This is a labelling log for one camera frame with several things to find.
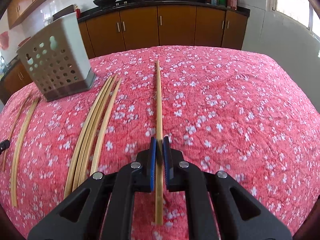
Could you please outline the brown lower kitchen cabinets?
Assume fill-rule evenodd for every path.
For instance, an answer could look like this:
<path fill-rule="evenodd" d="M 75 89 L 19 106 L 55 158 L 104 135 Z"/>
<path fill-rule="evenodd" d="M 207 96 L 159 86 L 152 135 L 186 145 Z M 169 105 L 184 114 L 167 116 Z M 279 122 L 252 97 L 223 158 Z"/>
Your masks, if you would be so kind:
<path fill-rule="evenodd" d="M 184 45 L 241 49 L 250 11 L 192 2 L 145 2 L 120 8 L 92 10 L 75 24 L 81 35 L 80 50 L 86 59 L 115 52 L 154 46 Z M 1 78 L 1 99 L 35 83 L 52 101 L 89 90 L 92 71 L 76 72 L 69 57 L 46 59 L 49 67 L 31 75 L 21 61 Z"/>

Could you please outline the black kitchen countertop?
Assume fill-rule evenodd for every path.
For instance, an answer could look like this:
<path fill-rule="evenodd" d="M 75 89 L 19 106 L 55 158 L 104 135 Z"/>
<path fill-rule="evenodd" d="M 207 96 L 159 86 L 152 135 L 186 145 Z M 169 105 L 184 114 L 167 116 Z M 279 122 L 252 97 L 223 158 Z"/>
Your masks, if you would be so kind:
<path fill-rule="evenodd" d="M 81 13 L 87 56 L 154 46 L 183 45 L 240 50 L 250 10 L 197 0 L 123 0 Z"/>

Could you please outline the thin dark chopstick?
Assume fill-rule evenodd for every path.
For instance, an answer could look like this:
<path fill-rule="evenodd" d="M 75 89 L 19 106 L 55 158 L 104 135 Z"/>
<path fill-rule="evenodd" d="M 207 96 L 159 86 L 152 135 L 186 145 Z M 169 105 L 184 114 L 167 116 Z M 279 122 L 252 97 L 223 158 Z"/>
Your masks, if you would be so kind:
<path fill-rule="evenodd" d="M 32 93 L 32 90 L 30 90 L 28 94 L 24 94 L 24 96 L 22 96 L 22 94 L 12 96 L 9 99 L 9 102 L 6 104 L 5 109 L 11 110 L 11 114 L 14 114 L 14 117 L 13 117 L 12 124 L 10 126 L 9 136 L 8 136 L 8 140 L 10 141 L 10 146 L 3 153 L 2 172 L 5 172 L 7 155 L 8 153 L 11 153 L 13 151 L 13 146 L 15 145 L 15 141 L 14 140 L 12 141 L 12 136 L 14 135 L 16 124 L 20 118 L 20 115 L 31 93 Z"/>

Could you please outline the pink floral tablecloth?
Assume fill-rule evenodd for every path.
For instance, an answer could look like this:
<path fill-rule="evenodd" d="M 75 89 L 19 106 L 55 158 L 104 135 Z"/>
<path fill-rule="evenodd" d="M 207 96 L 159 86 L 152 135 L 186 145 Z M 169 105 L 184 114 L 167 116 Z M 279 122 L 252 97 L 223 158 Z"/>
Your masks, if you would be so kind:
<path fill-rule="evenodd" d="M 156 133 L 155 62 L 162 81 L 163 133 L 201 170 L 226 171 L 292 233 L 319 197 L 319 113 L 272 58 L 246 51 L 164 46 L 90 61 L 96 74 L 86 92 L 47 102 L 34 84 L 12 141 L 40 97 L 20 152 L 17 206 L 11 204 L 13 151 L 1 171 L 1 206 L 17 230 L 31 228 L 62 200 L 86 116 L 110 76 L 122 82 L 105 131 L 99 171 L 135 160 Z"/>

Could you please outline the grey perforated utensil holder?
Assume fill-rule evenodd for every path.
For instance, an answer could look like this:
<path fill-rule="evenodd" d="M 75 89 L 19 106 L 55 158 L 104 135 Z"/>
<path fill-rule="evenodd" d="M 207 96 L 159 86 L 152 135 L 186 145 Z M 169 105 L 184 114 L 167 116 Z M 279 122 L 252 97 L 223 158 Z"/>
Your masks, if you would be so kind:
<path fill-rule="evenodd" d="M 47 101 L 88 91 L 94 83 L 76 13 L 38 31 L 18 48 L 17 55 Z"/>

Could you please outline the dark wooden cutting board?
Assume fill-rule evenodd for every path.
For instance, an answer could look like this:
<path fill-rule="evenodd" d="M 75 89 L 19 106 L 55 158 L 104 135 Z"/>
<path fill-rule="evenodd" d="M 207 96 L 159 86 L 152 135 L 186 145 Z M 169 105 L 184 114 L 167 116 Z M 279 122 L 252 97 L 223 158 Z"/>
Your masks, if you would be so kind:
<path fill-rule="evenodd" d="M 71 5 L 67 6 L 67 7 L 65 7 L 64 9 L 58 11 L 57 13 L 55 13 L 53 15 L 53 21 L 61 18 L 62 16 L 71 14 L 73 12 L 75 12 L 75 5 L 71 4 Z"/>

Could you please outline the red bottle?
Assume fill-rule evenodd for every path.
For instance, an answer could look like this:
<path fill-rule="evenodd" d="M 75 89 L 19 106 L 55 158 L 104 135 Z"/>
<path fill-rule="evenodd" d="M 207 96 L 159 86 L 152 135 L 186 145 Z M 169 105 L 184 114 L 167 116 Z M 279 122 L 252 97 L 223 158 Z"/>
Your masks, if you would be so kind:
<path fill-rule="evenodd" d="M 80 11 L 80 9 L 79 9 L 79 8 L 76 8 L 76 9 L 75 9 L 75 12 L 76 12 L 76 18 L 79 19 L 80 16 L 81 16 L 81 11 Z"/>

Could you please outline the black wok left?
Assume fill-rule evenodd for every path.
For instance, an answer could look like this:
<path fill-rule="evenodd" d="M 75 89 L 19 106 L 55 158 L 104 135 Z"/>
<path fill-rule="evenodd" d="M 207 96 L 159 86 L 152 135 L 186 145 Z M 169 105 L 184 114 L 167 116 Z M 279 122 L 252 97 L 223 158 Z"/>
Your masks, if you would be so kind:
<path fill-rule="evenodd" d="M 112 6 L 116 4 L 117 0 L 94 0 L 93 3 L 101 8 Z"/>

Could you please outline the window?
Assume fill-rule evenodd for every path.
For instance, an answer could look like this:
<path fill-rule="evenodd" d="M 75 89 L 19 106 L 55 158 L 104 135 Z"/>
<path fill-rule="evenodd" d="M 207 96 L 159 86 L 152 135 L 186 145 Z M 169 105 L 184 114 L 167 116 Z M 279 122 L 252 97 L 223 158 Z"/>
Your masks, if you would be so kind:
<path fill-rule="evenodd" d="M 275 0 L 273 10 L 299 22 L 319 37 L 319 16 L 309 0 Z"/>

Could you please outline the red wall ornament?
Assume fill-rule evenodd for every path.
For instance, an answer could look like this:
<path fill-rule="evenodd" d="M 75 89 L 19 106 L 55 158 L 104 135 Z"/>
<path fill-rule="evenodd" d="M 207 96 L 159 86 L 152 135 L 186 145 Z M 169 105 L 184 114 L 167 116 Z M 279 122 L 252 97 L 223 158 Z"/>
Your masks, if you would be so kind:
<path fill-rule="evenodd" d="M 8 31 L 4 31 L 0 34 L 0 48 L 1 50 L 7 50 L 9 48 L 9 34 Z"/>

